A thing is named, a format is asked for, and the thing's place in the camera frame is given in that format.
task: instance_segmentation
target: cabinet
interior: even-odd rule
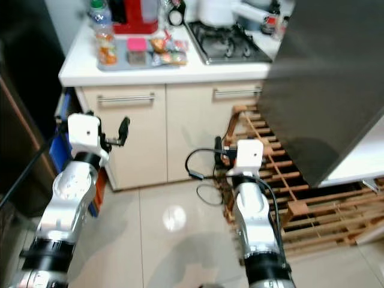
[[[254,104],[261,81],[167,85],[168,181],[188,179],[187,155],[196,148],[214,147],[226,132],[233,105]],[[212,174],[213,154],[202,152],[190,160],[193,170]]]
[[[110,153],[113,189],[167,181],[165,85],[84,87],[89,108],[107,137],[116,136],[125,116],[131,120],[125,146]]]

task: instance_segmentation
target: stove burner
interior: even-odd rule
[[[239,25],[215,28],[201,22],[185,24],[206,64],[272,62]]]

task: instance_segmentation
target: kitchen counter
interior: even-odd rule
[[[189,34],[184,26],[171,31],[176,40],[189,41],[187,52],[188,64],[176,68],[153,68],[130,71],[104,72],[97,68],[94,49],[94,35],[89,22],[84,21],[70,52],[62,66],[59,79],[63,86],[100,86],[100,85],[138,85],[164,83],[193,83],[214,82],[227,80],[265,79],[270,64],[218,64],[205,65],[196,51]],[[158,31],[155,36],[163,36]],[[280,42],[263,35],[261,32],[252,33],[256,44],[272,59],[275,57]]]

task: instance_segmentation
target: cabinet handle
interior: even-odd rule
[[[104,98],[102,95],[97,96],[97,103],[105,102],[125,102],[125,101],[140,101],[140,100],[155,100],[155,93],[149,93],[149,95],[144,96],[132,96],[132,97],[122,97],[122,98]]]
[[[249,90],[231,90],[231,91],[219,91],[218,89],[214,89],[214,96],[225,96],[225,95],[232,95],[232,94],[247,94],[247,93],[261,93],[261,88],[253,88]]]

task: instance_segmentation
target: plastic bottle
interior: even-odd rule
[[[112,15],[103,0],[91,0],[92,27],[98,45],[98,60],[104,65],[117,62],[115,34],[112,26]]]

